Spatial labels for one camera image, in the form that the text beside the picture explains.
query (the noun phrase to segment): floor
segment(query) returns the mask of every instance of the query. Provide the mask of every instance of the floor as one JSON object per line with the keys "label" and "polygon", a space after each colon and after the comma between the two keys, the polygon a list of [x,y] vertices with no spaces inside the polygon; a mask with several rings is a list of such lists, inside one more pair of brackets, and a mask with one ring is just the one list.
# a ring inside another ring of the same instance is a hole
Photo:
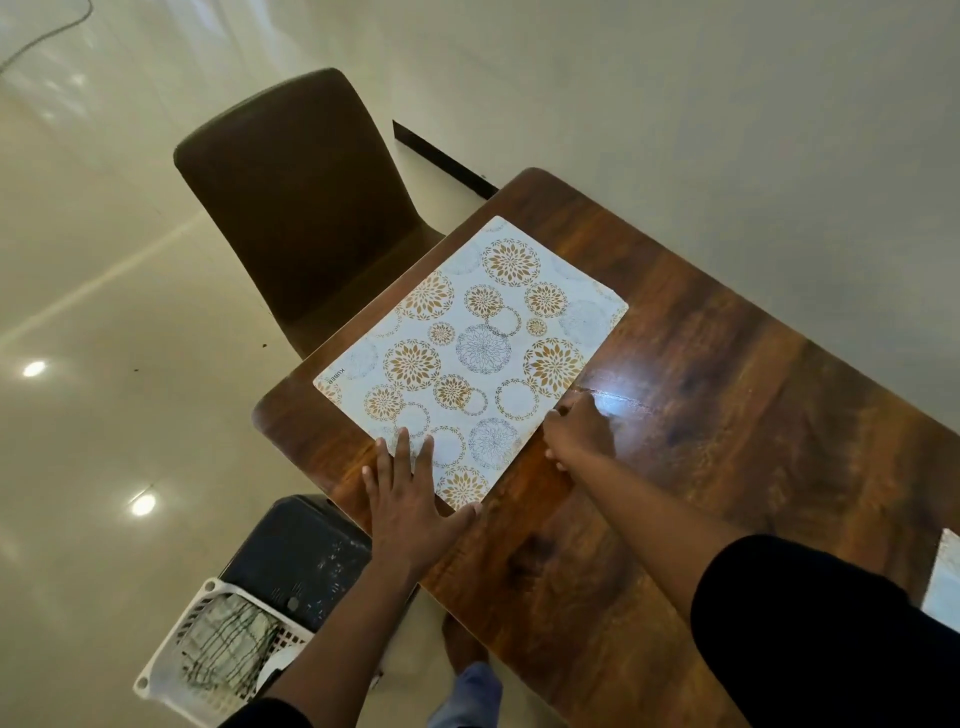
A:
{"label": "floor", "polygon": [[[366,0],[94,2],[0,77],[0,716],[177,726],[134,677],[270,504],[312,486],[250,422],[298,358],[171,153],[327,65],[389,133],[387,52]],[[7,4],[0,57],[85,7]],[[390,143],[432,226],[481,205]],[[136,516],[147,489],[156,506]],[[421,593],[361,725],[420,726],[443,699],[441,616]],[[502,725],[559,723],[500,673]]]}

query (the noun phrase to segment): hand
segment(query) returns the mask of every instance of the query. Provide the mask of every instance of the hand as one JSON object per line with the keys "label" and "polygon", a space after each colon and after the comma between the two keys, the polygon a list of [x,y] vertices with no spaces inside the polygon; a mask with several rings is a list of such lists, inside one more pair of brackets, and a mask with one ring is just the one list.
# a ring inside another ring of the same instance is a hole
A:
{"label": "hand", "polygon": [[557,408],[546,413],[543,439],[547,458],[561,471],[569,470],[571,463],[584,454],[616,456],[610,421],[597,410],[590,392],[567,392]]}
{"label": "hand", "polygon": [[402,427],[391,458],[383,438],[376,441],[376,476],[364,466],[364,484],[373,521],[372,563],[380,564],[413,589],[446,554],[480,513],[470,503],[449,518],[433,500],[433,438],[423,440],[410,473],[410,434]]}

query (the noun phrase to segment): white basket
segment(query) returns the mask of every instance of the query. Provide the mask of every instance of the white basket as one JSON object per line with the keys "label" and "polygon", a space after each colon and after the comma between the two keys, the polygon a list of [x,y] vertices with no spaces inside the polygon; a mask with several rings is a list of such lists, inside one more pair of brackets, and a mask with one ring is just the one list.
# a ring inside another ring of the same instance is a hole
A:
{"label": "white basket", "polygon": [[255,693],[255,689],[244,694],[238,694],[227,688],[204,691],[190,686],[184,680],[180,641],[190,631],[190,627],[204,612],[207,605],[215,597],[227,594],[242,596],[280,623],[281,629],[277,631],[267,650],[268,658],[288,644],[305,643],[313,637],[309,630],[293,623],[277,610],[268,607],[242,589],[220,579],[207,579],[133,683],[133,692],[138,696],[145,700],[158,700],[203,728],[215,728],[220,725],[245,706]]}

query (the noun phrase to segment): black baseboard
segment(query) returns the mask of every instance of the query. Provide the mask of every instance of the black baseboard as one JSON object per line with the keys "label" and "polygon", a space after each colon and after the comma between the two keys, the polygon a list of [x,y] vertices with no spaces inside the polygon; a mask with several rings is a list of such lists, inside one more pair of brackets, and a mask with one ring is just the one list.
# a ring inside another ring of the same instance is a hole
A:
{"label": "black baseboard", "polygon": [[459,161],[448,157],[426,139],[417,136],[402,124],[397,124],[396,121],[394,122],[394,137],[398,142],[410,147],[410,149],[427,161],[440,167],[457,182],[472,189],[484,200],[489,200],[499,191],[492,184],[480,177],[480,175],[475,172],[470,172],[470,170]]}

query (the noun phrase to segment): dining table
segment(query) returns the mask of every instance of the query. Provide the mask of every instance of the dining table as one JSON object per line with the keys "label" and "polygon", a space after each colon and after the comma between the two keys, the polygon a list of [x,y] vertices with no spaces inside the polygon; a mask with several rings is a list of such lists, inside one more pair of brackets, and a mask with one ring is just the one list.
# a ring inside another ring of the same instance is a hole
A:
{"label": "dining table", "polygon": [[[620,460],[720,518],[884,574],[920,602],[941,530],[960,531],[960,438],[537,168],[398,271],[253,411],[347,516],[370,533],[360,470],[373,439],[313,379],[494,215],[629,305],[575,382],[611,418]],[[745,725],[683,619],[544,451],[538,430],[422,587],[570,725]]]}

